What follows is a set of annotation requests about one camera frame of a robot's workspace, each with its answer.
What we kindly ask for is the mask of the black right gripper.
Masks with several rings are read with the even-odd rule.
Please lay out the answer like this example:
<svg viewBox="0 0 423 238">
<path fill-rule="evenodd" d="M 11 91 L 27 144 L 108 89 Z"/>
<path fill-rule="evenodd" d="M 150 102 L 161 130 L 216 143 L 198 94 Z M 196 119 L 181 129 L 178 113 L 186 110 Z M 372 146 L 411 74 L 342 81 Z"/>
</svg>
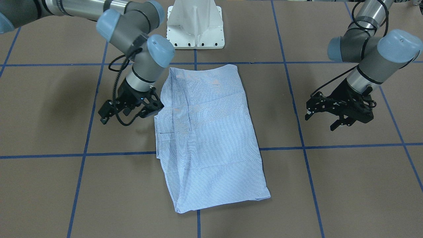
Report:
<svg viewBox="0 0 423 238">
<path fill-rule="evenodd" d="M 121 125 L 131 125 L 137 117 L 146 118 L 150 115 L 155 115 L 164 107 L 156 93 L 155 87 L 150 87 L 146 92 L 137 91 L 129 85 L 126 79 L 119 86 L 117 97 L 115 96 L 115 88 L 112 96 L 114 98 L 107 100 L 98 111 L 103 125 L 114 115 L 116 115 Z M 142 109 L 135 114 L 130 122 L 125 123 L 122 121 L 119 116 L 121 111 L 125 116 L 128 116 L 132 110 L 140 106 L 143 106 Z"/>
</svg>

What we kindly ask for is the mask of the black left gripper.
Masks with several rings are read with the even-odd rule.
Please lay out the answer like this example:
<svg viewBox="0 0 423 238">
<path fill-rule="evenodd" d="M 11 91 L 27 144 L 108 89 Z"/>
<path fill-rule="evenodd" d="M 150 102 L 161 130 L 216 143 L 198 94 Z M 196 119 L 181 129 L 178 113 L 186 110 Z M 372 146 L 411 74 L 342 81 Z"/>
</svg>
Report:
<svg viewBox="0 0 423 238">
<path fill-rule="evenodd" d="M 331 131 L 340 126 L 351 126 L 356 121 L 369 123 L 374 119 L 373 108 L 376 107 L 376 102 L 370 95 L 372 91 L 373 87 L 367 85 L 364 93 L 358 93 L 346 79 L 327 97 L 318 91 L 312 94 L 306 103 L 308 111 L 305 114 L 305 121 L 316 113 L 328 112 L 339 117 L 330 126 Z"/>
</svg>

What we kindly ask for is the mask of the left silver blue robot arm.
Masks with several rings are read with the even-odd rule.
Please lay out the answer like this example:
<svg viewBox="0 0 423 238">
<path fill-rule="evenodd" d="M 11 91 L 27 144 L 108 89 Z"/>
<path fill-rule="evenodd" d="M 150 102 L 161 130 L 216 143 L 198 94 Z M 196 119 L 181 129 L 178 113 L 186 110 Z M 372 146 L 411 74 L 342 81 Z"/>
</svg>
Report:
<svg viewBox="0 0 423 238">
<path fill-rule="evenodd" d="M 329 96 L 320 89 L 311 93 L 305 120 L 321 112 L 336 115 L 339 118 L 330 126 L 331 131 L 373 120 L 376 102 L 371 93 L 422 54 L 422 40 L 406 31 L 385 29 L 382 37 L 375 36 L 383 25 L 388 28 L 392 4 L 393 0 L 364 0 L 357 14 L 352 10 L 352 22 L 343 36 L 331 39 L 327 55 L 332 61 L 357 66 L 341 74 L 343 81 Z"/>
</svg>

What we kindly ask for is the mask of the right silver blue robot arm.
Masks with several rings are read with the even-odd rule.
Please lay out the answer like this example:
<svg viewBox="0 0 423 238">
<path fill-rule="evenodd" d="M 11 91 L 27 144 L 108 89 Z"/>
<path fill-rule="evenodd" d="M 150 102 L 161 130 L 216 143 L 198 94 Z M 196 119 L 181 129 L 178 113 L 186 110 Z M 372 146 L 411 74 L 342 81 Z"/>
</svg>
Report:
<svg viewBox="0 0 423 238">
<path fill-rule="evenodd" d="M 160 3 L 147 0 L 139 3 L 128 0 L 2 0 L 1 34 L 47 16 L 70 16 L 96 22 L 97 32 L 122 52 L 124 59 L 112 90 L 98 114 L 106 124 L 112 116 L 123 122 L 119 113 L 128 116 L 141 107 L 134 119 L 156 114 L 164 105 L 157 95 L 154 83 L 175 56 L 168 39 L 149 34 L 165 19 Z"/>
</svg>

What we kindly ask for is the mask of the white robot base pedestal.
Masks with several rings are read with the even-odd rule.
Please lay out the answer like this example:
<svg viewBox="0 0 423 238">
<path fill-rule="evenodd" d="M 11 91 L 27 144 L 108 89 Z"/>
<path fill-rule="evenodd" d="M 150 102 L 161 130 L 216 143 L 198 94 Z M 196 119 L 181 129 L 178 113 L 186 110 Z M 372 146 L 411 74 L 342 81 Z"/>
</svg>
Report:
<svg viewBox="0 0 423 238">
<path fill-rule="evenodd" d="M 214 0 L 176 0 L 167 9 L 167 36 L 175 49 L 222 49 L 222 9 Z"/>
</svg>

